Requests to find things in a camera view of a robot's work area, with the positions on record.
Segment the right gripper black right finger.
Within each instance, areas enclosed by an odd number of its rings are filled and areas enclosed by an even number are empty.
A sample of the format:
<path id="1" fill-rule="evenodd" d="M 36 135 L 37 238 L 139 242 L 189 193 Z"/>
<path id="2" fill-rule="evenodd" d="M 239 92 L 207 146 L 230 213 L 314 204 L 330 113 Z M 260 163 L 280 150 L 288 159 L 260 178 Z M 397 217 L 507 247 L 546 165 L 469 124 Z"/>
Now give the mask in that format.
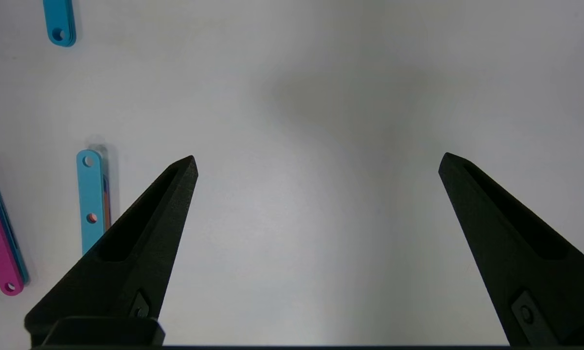
<path id="1" fill-rule="evenodd" d="M 510 346 L 584 348 L 584 254 L 469 160 L 438 173 Z"/>

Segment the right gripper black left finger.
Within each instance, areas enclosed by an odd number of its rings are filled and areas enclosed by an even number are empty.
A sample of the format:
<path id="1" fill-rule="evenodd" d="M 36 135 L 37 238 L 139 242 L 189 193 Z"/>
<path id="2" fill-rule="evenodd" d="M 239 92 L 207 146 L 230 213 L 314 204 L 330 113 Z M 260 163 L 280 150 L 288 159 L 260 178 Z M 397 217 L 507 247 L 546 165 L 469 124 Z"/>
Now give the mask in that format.
<path id="1" fill-rule="evenodd" d="M 33 348 L 160 347 L 158 322 L 198 178 L 168 166 L 24 319 Z"/>

